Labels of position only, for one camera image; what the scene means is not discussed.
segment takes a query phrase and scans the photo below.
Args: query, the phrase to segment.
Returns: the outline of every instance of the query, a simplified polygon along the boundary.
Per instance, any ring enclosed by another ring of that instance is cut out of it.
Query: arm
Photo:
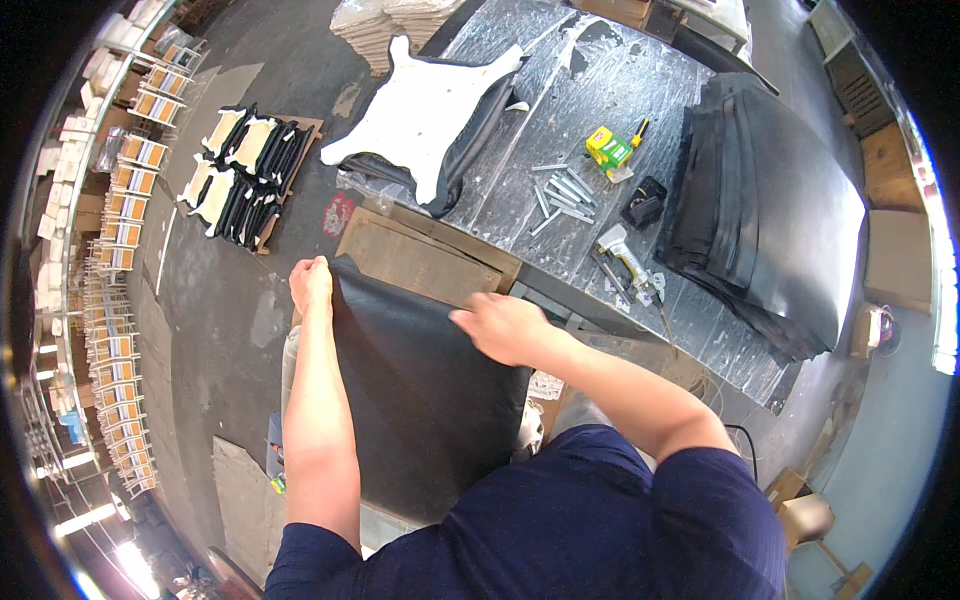
[[[303,323],[283,420],[287,522],[328,529],[359,552],[360,467],[333,343],[332,280],[326,259],[297,263],[290,290]]]
[[[690,392],[599,350],[551,325],[534,304],[474,294],[470,310],[450,319],[483,353],[506,365],[526,365],[558,377],[592,399],[631,444],[662,463],[690,447],[735,453],[720,419]]]

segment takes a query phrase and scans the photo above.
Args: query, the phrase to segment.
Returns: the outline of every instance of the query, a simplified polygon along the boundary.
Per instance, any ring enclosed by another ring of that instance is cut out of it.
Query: black leather sheet
[[[473,347],[453,306],[362,275],[341,255],[333,331],[353,416],[363,499],[439,522],[510,462],[531,371]]]
[[[864,206],[828,148],[748,74],[711,78],[684,135],[657,259],[794,359],[836,348]]]

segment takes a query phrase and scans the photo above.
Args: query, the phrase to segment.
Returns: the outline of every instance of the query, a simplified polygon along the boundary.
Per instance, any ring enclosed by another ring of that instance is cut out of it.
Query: hand
[[[290,296],[294,306],[303,317],[308,312],[323,310],[332,315],[330,295],[333,293],[333,278],[326,266],[326,257],[317,256],[297,263],[290,274]]]
[[[450,320],[478,350],[511,367],[535,366],[560,331],[535,304],[512,296],[474,294],[467,308],[452,311]]]

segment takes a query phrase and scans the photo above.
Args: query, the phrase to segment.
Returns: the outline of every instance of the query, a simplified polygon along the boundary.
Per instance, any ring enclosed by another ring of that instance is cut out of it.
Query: warehouse wall
[[[850,437],[821,492],[836,514],[825,544],[848,571],[874,573],[890,559],[924,489],[946,415],[950,377],[930,366],[935,322],[895,307],[900,349],[874,357]],[[832,598],[842,573],[815,545],[791,558],[790,578],[804,598]]]

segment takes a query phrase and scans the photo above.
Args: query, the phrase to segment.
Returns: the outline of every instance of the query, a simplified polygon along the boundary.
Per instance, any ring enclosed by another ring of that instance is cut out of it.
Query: navy blue shirt
[[[363,561],[290,523],[264,598],[781,598],[783,530],[743,460],[690,448],[656,474],[615,429],[568,429]]]

